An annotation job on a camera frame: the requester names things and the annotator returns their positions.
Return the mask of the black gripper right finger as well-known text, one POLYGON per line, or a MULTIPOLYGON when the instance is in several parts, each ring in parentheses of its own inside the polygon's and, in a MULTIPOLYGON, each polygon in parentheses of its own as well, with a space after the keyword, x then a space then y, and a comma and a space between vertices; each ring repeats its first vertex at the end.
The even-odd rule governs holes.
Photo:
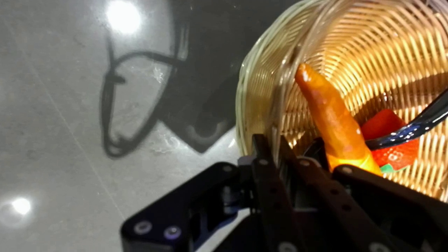
POLYGON ((318 161, 297 157, 286 139, 280 140, 279 154, 288 171, 294 209, 328 217, 322 228, 329 233, 332 249, 344 245, 346 252, 417 252, 410 244, 378 227, 350 193, 326 175, 318 161))

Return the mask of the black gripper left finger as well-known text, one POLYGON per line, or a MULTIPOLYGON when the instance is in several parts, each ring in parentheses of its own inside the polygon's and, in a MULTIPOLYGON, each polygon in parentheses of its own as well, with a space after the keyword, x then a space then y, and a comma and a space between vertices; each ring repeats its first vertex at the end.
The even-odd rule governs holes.
POLYGON ((252 175, 266 247, 269 252, 300 252, 300 230, 274 167, 267 139, 263 135, 255 135, 252 144, 255 151, 252 175))

